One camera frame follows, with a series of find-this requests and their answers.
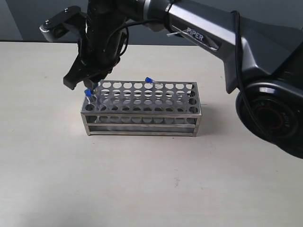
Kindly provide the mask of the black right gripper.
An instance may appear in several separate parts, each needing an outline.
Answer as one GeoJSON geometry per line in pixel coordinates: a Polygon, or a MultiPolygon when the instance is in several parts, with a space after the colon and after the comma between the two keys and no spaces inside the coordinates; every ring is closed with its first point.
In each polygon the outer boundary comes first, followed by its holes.
{"type": "Polygon", "coordinates": [[[79,12],[78,55],[63,84],[70,90],[83,82],[93,91],[120,61],[127,35],[121,31],[127,20],[121,0],[90,0],[87,12],[79,12]],[[99,71],[88,77],[89,71],[99,71]]]}

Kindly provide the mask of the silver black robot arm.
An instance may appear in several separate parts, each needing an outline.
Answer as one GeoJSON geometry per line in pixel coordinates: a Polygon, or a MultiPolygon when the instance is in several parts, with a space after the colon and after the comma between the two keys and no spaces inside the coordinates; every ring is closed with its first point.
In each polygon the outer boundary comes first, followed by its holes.
{"type": "Polygon", "coordinates": [[[223,61],[226,91],[238,89],[236,111],[245,127],[286,153],[303,157],[303,34],[263,24],[192,0],[90,0],[80,22],[78,56],[63,78],[87,88],[117,65],[127,36],[145,25],[168,30],[223,61]]]}

